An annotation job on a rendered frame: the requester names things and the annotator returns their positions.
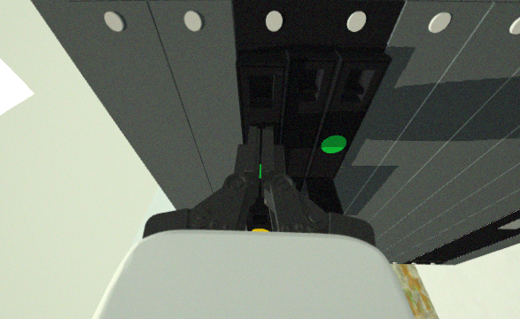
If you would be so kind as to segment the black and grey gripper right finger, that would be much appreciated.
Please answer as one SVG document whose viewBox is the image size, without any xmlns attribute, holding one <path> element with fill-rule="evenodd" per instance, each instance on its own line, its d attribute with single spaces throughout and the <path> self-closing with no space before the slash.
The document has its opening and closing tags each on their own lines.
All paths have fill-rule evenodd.
<svg viewBox="0 0 520 319">
<path fill-rule="evenodd" d="M 283 145 L 274 145 L 273 127 L 262 129 L 261 197 L 269 208 L 273 232 L 343 235 L 376 247 L 374 230 L 368 222 L 326 213 L 296 189 L 286 175 Z"/>
</svg>

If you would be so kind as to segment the black server rack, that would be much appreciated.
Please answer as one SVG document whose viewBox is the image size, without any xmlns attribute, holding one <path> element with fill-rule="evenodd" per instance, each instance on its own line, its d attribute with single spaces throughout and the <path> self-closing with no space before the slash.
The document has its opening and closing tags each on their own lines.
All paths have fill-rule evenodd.
<svg viewBox="0 0 520 319">
<path fill-rule="evenodd" d="M 520 244 L 520 0 L 31 2 L 176 210 L 257 126 L 244 231 L 273 232 L 273 127 L 296 189 L 368 222 L 390 264 Z"/>
</svg>

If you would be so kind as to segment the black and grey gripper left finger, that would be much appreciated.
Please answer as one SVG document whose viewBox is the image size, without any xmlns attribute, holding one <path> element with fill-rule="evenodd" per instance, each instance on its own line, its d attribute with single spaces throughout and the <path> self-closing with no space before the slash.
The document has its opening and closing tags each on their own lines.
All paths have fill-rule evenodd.
<svg viewBox="0 0 520 319">
<path fill-rule="evenodd" d="M 222 187 L 192 209 L 184 208 L 151 216 L 143 238 L 169 230 L 244 231 L 250 206 L 259 197 L 260 128 L 249 127 L 247 144 L 239 144 L 234 174 Z M 142 238 L 142 239 L 143 239 Z"/>
</svg>

